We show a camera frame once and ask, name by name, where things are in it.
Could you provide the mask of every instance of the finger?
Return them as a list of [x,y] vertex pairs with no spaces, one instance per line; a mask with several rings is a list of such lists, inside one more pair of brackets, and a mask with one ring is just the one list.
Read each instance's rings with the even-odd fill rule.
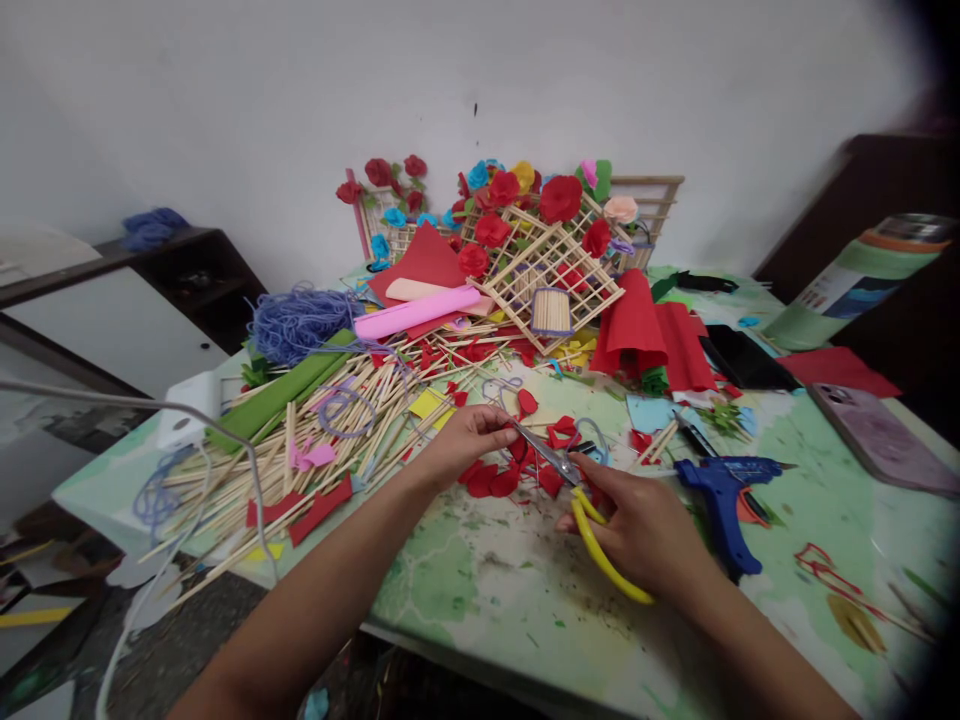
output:
[[570,459],[580,466],[580,469],[590,478],[590,482],[603,490],[614,502],[622,499],[629,492],[629,485],[616,470],[604,467],[583,453],[570,453]]

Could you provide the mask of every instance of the red paper flower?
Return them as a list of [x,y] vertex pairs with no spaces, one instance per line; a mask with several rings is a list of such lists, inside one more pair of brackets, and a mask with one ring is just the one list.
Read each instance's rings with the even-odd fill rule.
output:
[[343,183],[337,188],[337,197],[343,200],[347,205],[353,205],[357,198],[363,193],[363,185],[358,182]]
[[540,216],[548,225],[568,222],[580,212],[583,185],[573,175],[557,175],[540,195]]
[[511,205],[520,194],[520,181],[513,173],[498,172],[490,183],[490,202],[497,207]]
[[510,234],[510,224],[496,215],[484,215],[477,220],[475,232],[478,243],[488,248],[498,248],[503,245],[503,241]]
[[387,187],[393,182],[393,171],[390,169],[390,163],[383,158],[373,158],[367,161],[363,166],[367,171],[367,177],[377,187]]
[[419,190],[414,190],[409,195],[407,195],[407,208],[410,212],[417,212],[420,209],[420,206],[423,205],[423,193]]
[[583,273],[576,268],[572,268],[566,263],[560,263],[557,265],[557,272],[560,273],[560,284],[567,290],[587,292],[590,289],[587,281],[583,279]]
[[403,169],[410,177],[423,177],[427,174],[427,164],[416,155],[411,155],[403,161]]
[[610,244],[610,226],[604,219],[595,220],[587,234],[583,236],[583,249],[590,257],[600,259]]
[[467,245],[457,257],[460,272],[473,277],[483,275],[487,271],[487,266],[490,265],[490,256],[487,255],[487,251],[476,243]]

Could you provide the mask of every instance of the red paper petal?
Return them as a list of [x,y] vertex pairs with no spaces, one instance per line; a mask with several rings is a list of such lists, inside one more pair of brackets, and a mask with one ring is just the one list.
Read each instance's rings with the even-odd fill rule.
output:
[[520,409],[523,410],[527,415],[533,415],[537,408],[540,407],[540,404],[537,402],[537,399],[529,390],[523,388],[520,389],[520,392],[517,393],[517,400],[520,401]]

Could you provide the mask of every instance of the pink phone case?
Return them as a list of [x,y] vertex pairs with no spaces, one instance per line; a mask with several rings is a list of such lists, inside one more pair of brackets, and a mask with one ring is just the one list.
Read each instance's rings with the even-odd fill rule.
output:
[[960,477],[927,449],[876,396],[813,383],[814,401],[871,475],[937,495],[960,496]]

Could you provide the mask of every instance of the paper flower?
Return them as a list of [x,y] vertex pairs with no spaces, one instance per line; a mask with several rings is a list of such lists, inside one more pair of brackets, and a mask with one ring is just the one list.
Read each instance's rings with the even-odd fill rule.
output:
[[411,155],[403,161],[403,169],[410,177],[423,177],[427,174],[427,164],[416,155]]
[[353,205],[363,193],[363,185],[358,182],[345,182],[337,188],[337,197],[347,205]]
[[443,218],[441,218],[441,221],[443,222],[444,225],[446,225],[448,228],[454,231],[459,230],[460,228],[463,227],[463,223],[458,222],[457,218],[453,216],[453,208],[450,208],[443,214]]
[[367,171],[370,182],[377,187],[387,187],[393,182],[393,171],[390,169],[390,163],[383,158],[368,160],[363,169]]
[[597,189],[597,161],[583,160],[580,162],[580,169],[583,170],[583,177],[591,190]]
[[583,185],[573,175],[557,175],[543,186],[540,216],[548,225],[573,220],[580,212]]
[[614,235],[610,238],[610,248],[618,253],[629,255],[630,257],[633,257],[634,253],[636,253],[636,249],[633,247],[633,245],[624,242],[617,235]]
[[490,265],[490,256],[487,255],[486,249],[476,243],[466,245],[460,251],[457,260],[460,264],[460,271],[473,277],[483,275],[487,271],[487,266]]
[[599,260],[607,251],[607,245],[610,244],[610,226],[607,221],[601,218],[594,220],[593,225],[583,236],[583,249],[592,258]]
[[407,216],[400,212],[400,208],[387,208],[383,219],[394,227],[403,227],[407,224]]
[[517,182],[520,183],[518,193],[520,195],[526,195],[530,192],[530,188],[533,187],[533,181],[537,178],[537,171],[533,169],[533,165],[526,160],[521,160],[514,165],[513,170],[510,172],[517,176]]
[[510,234],[510,224],[505,223],[496,215],[484,215],[477,220],[476,233],[477,242],[488,248],[498,248],[503,245],[503,241]]
[[407,195],[407,208],[410,212],[416,212],[420,209],[420,206],[423,205],[423,193],[419,190],[414,190],[409,195]]
[[496,207],[512,205],[520,193],[520,181],[512,172],[498,172],[490,183],[490,202]]
[[632,223],[637,217],[637,201],[627,195],[614,195],[603,206],[603,214],[621,225]]
[[567,290],[587,292],[590,289],[587,281],[583,279],[583,273],[576,268],[572,268],[566,263],[560,263],[557,265],[557,272],[560,274],[560,284]]
[[370,245],[373,248],[373,256],[377,258],[377,260],[389,257],[390,244],[382,233],[377,233],[370,238]]
[[489,181],[490,176],[487,174],[487,164],[483,160],[474,165],[470,174],[467,175],[467,185],[470,186],[471,190],[478,190]]

